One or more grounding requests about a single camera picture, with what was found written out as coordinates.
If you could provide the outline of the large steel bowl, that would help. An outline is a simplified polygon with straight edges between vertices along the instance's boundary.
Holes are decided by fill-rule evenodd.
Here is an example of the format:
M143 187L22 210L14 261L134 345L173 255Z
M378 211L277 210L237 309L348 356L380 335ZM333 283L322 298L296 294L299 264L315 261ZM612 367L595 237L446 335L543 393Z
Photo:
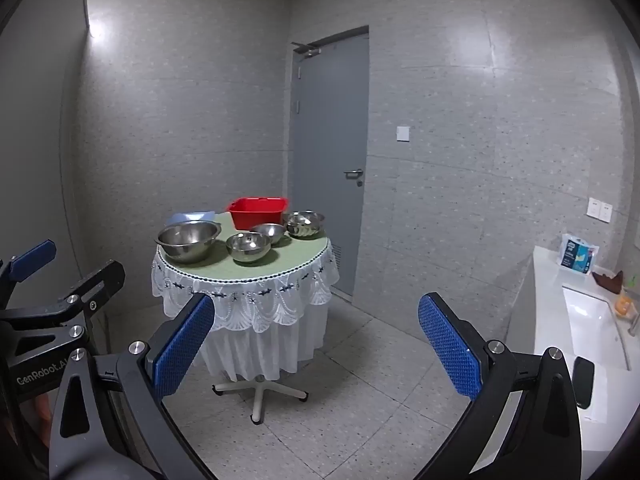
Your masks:
M189 220L170 224L156 237L165 255L178 263L197 263L207 258L221 233L221 225L206 220Z

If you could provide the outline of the light blue plate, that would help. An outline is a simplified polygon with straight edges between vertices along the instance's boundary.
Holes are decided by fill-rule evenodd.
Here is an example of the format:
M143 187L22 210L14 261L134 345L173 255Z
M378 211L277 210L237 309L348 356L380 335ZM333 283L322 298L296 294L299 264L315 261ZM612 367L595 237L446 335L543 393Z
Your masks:
M191 211L177 212L172 214L166 221L165 226L172 226L182 222L214 222L215 213L213 211Z

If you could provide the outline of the medium steel bowl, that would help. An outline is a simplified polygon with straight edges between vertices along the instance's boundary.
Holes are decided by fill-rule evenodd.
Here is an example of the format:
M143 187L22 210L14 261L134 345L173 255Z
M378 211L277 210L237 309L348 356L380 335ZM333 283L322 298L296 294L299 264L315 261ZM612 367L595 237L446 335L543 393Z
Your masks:
M271 243L264 234L239 232L227 238L226 247L235 262L253 263L270 252Z

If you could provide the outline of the small steel bowl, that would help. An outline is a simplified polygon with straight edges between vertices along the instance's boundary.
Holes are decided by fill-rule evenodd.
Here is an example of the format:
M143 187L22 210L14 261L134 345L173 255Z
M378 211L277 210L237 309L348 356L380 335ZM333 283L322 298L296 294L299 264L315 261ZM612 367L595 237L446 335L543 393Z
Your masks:
M258 224L258 226L253 226L250 230L263 235L271 245L279 244L286 233L286 229L282 224L271 222Z

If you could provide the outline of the patterned steel bowl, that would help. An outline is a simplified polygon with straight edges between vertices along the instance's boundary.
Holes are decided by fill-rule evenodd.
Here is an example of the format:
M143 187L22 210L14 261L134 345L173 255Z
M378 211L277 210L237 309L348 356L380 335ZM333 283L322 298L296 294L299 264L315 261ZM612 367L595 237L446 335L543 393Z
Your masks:
M322 231L323 222L324 215L312 210L292 211L283 215L286 232L296 238L318 235Z

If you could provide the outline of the white sink counter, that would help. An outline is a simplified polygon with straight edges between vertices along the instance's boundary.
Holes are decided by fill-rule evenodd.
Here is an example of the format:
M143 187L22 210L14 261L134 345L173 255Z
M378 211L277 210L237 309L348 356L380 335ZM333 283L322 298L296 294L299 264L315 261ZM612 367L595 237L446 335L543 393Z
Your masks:
M578 411L584 479L608 457L639 406L639 337L628 333L631 316L615 314L615 300L590 274L563 268L556 252L535 247L506 332L515 352L556 347L569 368L578 356L593 362L591 403Z

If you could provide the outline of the black phone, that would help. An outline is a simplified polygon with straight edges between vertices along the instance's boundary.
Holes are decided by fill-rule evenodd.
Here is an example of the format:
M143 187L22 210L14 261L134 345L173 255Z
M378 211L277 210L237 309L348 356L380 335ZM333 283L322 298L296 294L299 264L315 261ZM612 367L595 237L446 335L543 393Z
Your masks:
M592 402L594 372L593 362L578 356L573 365L572 385L578 408L586 410Z

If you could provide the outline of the blue white package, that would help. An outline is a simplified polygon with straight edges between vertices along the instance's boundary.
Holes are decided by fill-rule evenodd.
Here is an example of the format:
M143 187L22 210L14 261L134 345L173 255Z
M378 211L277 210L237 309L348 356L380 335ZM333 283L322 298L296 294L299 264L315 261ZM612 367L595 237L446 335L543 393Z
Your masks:
M565 269L589 274L596 262L599 249L599 246L590 244L576 235L563 234L558 263Z

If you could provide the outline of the orange object by sink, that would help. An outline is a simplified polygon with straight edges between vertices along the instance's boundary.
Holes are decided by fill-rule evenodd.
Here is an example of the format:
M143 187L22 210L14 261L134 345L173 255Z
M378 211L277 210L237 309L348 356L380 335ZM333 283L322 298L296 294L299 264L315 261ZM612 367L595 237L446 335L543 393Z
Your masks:
M629 318L634 315L634 302L625 294L620 294L615 301L615 312L621 318Z

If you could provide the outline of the brown cloth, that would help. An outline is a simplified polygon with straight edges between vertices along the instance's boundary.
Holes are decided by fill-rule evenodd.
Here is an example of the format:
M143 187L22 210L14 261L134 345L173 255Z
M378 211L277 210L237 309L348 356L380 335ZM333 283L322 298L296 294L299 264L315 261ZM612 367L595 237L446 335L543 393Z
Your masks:
M598 286L604 288L608 292L612 292L612 294L614 295L619 295L623 289L623 271L618 271L614 276L609 276L608 274L597 272L592 272L591 275Z

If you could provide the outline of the red plastic basin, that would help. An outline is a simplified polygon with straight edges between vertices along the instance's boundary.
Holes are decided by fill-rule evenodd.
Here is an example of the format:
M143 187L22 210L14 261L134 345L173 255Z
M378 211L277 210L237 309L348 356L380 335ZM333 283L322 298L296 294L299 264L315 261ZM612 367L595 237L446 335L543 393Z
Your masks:
M235 229L239 231L248 231L264 223L280 223L287 209L285 197L240 197L227 207Z

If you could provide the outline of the grey door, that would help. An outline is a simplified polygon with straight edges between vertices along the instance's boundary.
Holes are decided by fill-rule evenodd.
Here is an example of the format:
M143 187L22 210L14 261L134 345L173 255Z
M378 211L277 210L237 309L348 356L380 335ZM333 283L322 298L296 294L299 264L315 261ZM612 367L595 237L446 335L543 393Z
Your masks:
M294 52L290 145L292 207L326 217L340 279L335 288L355 288L367 165L369 125L369 29L359 27L313 42L321 53ZM344 172L363 170L359 179Z

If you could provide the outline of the door closer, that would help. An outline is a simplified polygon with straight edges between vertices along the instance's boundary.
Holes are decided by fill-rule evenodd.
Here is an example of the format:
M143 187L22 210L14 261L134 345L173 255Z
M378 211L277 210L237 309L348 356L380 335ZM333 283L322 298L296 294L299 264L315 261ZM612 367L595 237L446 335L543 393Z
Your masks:
M301 42L293 42L294 52L304 58L313 58L321 53L321 48L316 44L302 44Z

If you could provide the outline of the white double wall socket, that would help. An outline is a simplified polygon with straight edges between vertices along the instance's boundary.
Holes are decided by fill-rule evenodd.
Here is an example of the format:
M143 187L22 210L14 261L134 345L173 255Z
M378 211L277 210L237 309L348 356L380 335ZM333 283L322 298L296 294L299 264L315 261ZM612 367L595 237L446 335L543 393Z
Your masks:
M589 197L586 215L604 223L610 223L613 215L613 206L596 198Z

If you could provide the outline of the white wall switch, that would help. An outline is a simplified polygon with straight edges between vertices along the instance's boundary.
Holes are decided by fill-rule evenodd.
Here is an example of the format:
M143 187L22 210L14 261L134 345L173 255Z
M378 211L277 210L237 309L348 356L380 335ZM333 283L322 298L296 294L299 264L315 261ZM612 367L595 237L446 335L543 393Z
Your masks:
M396 128L396 140L398 142L409 142L410 128L408 126L398 126Z

